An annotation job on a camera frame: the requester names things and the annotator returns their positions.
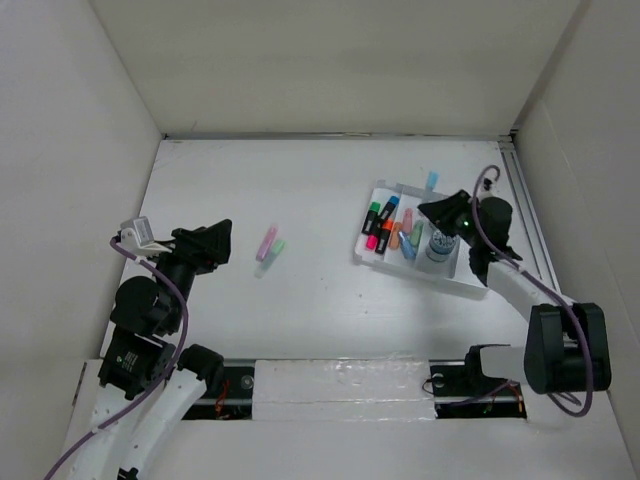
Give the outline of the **light blue pastel highlighter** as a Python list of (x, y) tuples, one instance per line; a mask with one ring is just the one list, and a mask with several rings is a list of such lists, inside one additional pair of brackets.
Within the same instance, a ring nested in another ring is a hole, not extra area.
[(425, 189), (427, 191), (432, 192), (435, 189), (438, 183), (438, 180), (439, 180), (439, 173), (435, 171), (430, 171), (427, 177)]

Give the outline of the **dark green pastel highlighter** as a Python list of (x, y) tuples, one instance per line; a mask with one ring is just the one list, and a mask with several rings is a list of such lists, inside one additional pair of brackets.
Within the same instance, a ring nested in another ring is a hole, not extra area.
[(414, 247), (417, 247), (420, 244), (423, 228), (424, 228), (424, 222), (423, 221), (418, 220), (418, 221), (415, 222), (415, 224), (413, 226), (413, 229), (411, 231), (410, 237), (409, 237), (410, 243)]

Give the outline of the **pink pastel highlighter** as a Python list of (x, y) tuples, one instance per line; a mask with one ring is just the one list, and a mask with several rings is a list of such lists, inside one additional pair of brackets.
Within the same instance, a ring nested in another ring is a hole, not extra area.
[(403, 213), (402, 231), (410, 235), (413, 230), (413, 209), (406, 208)]

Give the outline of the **blue black highlighter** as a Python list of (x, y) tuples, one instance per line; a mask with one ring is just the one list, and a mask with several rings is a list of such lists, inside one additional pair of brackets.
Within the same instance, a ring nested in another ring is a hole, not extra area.
[(399, 204), (399, 198), (397, 196), (391, 196), (386, 204), (382, 207), (379, 213), (379, 220), (381, 222), (386, 222), (392, 217), (396, 207)]

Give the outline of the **salmon orange pastel highlighter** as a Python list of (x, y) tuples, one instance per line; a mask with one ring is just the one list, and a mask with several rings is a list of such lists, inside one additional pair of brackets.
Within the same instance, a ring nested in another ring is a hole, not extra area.
[(395, 222), (390, 233), (388, 248), (390, 250), (397, 250), (400, 246), (399, 233), (402, 231), (402, 223)]

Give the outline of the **orange black highlighter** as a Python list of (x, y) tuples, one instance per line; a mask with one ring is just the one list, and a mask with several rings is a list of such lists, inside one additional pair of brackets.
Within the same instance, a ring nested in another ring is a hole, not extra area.
[(383, 255), (385, 253), (391, 237), (393, 226), (394, 222), (391, 219), (388, 219), (381, 224), (378, 232), (378, 241), (375, 248), (376, 254)]

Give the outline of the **green black highlighter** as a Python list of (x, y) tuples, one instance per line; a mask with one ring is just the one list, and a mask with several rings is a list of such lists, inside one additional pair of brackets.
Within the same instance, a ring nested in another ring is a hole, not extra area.
[(361, 233), (366, 236), (376, 235), (376, 231), (378, 228), (378, 217), (380, 212), (380, 203), (379, 202), (371, 202), (366, 213)]

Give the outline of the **pink black highlighter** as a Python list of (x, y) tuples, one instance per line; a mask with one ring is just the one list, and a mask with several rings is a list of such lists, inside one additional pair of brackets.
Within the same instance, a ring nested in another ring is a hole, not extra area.
[(365, 244), (365, 248), (369, 251), (377, 249), (379, 238), (377, 235), (369, 235)]

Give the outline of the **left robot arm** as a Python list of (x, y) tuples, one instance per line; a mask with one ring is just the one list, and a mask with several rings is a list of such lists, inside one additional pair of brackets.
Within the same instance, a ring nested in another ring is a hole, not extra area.
[(111, 239), (117, 253), (146, 272), (116, 291), (91, 426), (71, 449), (69, 478), (145, 478), (187, 411), (222, 387), (223, 356), (186, 343), (187, 300), (197, 276), (229, 261), (231, 232), (224, 219), (157, 240), (148, 219), (138, 217)]

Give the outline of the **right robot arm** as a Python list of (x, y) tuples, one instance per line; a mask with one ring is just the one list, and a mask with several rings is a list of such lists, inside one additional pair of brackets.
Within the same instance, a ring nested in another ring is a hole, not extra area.
[(562, 296), (521, 264), (508, 245), (513, 209), (507, 201), (491, 195), (477, 200), (460, 190), (418, 210), (441, 233), (469, 246), (472, 273), (528, 322), (523, 370), (533, 391), (550, 395), (610, 387), (603, 310)]

